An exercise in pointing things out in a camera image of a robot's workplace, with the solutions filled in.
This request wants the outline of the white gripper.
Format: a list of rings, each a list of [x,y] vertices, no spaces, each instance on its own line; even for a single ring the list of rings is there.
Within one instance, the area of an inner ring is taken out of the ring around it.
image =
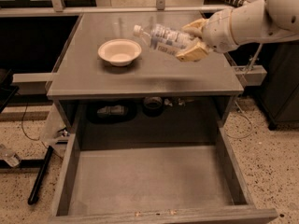
[[[181,30],[193,36],[202,37],[186,49],[180,50],[176,58],[181,62],[196,62],[204,59],[214,50],[225,53],[238,48],[232,35],[231,9],[214,13],[208,20],[201,18],[183,26]]]

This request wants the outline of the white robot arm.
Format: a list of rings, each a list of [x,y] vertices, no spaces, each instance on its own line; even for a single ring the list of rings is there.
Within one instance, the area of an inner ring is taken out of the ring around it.
[[[182,27],[194,36],[176,58],[182,62],[204,59],[210,52],[225,53],[249,43],[280,43],[299,36],[299,0],[255,0],[227,8],[208,19]]]

